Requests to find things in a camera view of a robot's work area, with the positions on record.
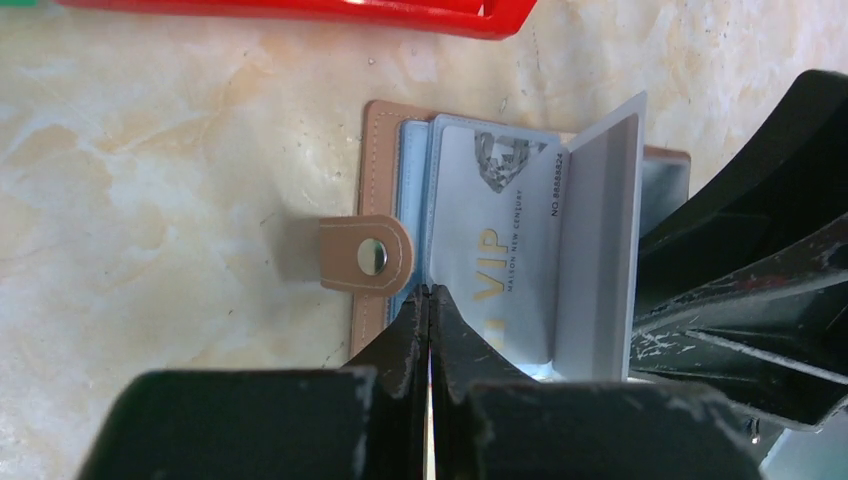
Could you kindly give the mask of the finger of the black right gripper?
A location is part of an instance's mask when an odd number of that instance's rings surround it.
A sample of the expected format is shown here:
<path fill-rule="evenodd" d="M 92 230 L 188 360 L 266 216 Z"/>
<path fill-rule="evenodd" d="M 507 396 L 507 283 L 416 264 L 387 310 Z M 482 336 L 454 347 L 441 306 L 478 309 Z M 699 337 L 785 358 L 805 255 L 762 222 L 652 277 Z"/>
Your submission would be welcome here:
<path fill-rule="evenodd" d="M 847 77 L 800 74 L 639 242 L 630 371 L 819 429 L 847 404 Z"/>

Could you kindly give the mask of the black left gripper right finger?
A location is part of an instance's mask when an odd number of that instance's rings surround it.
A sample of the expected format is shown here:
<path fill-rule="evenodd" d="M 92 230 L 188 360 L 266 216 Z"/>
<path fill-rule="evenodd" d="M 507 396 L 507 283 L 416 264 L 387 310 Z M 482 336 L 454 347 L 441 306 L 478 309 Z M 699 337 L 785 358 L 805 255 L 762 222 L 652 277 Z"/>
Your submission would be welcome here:
<path fill-rule="evenodd" d="M 429 294 L 440 479 L 757 479 L 726 398 L 697 383 L 530 378 Z"/>

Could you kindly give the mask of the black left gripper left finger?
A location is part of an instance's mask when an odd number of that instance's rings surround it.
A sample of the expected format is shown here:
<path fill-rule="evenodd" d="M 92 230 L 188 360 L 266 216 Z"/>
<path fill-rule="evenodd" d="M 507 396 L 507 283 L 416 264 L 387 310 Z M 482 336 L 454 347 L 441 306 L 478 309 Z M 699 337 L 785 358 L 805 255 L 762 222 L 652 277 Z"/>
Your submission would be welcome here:
<path fill-rule="evenodd" d="M 335 369 L 157 370 L 118 396 L 82 479 L 421 479 L 430 293 Z"/>

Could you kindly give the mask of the white VIP card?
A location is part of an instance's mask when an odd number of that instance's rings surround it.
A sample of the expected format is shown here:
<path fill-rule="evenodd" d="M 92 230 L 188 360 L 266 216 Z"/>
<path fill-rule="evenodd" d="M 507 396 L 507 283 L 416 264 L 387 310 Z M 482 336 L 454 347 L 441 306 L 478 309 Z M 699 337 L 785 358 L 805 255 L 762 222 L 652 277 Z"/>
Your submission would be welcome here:
<path fill-rule="evenodd" d="M 549 362 L 569 159 L 560 136 L 443 117 L 433 153 L 429 281 L 511 362 Z"/>

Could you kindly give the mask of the brown leather card holder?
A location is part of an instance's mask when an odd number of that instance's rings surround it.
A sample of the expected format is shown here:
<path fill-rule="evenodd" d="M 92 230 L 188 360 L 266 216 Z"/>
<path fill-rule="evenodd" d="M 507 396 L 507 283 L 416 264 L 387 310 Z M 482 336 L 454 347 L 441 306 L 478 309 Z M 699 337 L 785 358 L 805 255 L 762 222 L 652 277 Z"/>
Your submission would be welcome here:
<path fill-rule="evenodd" d="M 446 287 L 547 381 L 629 376 L 639 239 L 688 198 L 689 154 L 644 142 L 636 95 L 577 134 L 366 104 L 358 210 L 320 222 L 320 281 L 353 296 L 350 351 L 418 286 Z"/>

